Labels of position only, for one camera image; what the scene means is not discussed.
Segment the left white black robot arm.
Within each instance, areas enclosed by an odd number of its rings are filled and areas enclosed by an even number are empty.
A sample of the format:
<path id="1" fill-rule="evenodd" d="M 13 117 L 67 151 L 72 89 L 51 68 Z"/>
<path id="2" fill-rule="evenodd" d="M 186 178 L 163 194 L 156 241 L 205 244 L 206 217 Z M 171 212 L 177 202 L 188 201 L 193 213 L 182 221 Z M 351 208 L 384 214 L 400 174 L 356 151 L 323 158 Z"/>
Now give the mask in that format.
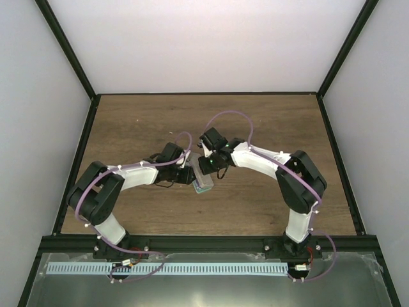
<path id="1" fill-rule="evenodd" d="M 75 215 L 108 243 L 108 250 L 116 258 L 130 252 L 129 233 L 113 214 L 120 193 L 140 185 L 191 184 L 192 167 L 187 165 L 190 150 L 175 143 L 167 143 L 160 153 L 155 153 L 135 164 L 106 166 L 92 162 L 77 183 L 70 189 L 66 204 Z"/>

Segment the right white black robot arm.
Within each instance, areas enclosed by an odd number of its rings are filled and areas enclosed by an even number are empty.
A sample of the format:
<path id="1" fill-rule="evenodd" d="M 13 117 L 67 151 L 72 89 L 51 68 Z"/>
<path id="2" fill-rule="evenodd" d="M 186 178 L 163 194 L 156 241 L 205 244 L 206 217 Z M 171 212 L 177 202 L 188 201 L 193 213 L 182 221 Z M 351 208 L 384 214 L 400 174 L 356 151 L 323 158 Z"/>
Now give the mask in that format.
<path id="1" fill-rule="evenodd" d="M 256 147 L 243 139 L 228 141 L 214 128 L 200 136 L 199 147 L 204 155 L 199 167 L 204 175 L 230 167 L 247 168 L 277 181 L 285 204 L 289 208 L 287 227 L 282 235 L 286 254 L 297 258 L 307 249 L 313 231 L 312 218 L 322 203 L 327 182 L 311 158 L 303 151 L 273 152 Z"/>

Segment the grey green glasses case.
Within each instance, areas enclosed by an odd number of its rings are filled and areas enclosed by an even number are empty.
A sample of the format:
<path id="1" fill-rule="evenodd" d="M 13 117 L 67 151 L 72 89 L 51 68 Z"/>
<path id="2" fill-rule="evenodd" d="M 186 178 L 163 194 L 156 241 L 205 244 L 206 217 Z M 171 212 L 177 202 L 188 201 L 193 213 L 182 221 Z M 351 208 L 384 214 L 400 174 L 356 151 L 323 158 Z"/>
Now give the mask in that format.
<path id="1" fill-rule="evenodd" d="M 209 191 L 213 188 L 214 183 L 212 177 L 210 175 L 204 175 L 199 167 L 199 158 L 200 155 L 198 153 L 192 152 L 189 155 L 187 160 L 187 164 L 192 167 L 192 170 L 195 175 L 195 180 L 193 181 L 192 185 L 195 191 L 198 194 L 204 193 Z"/>

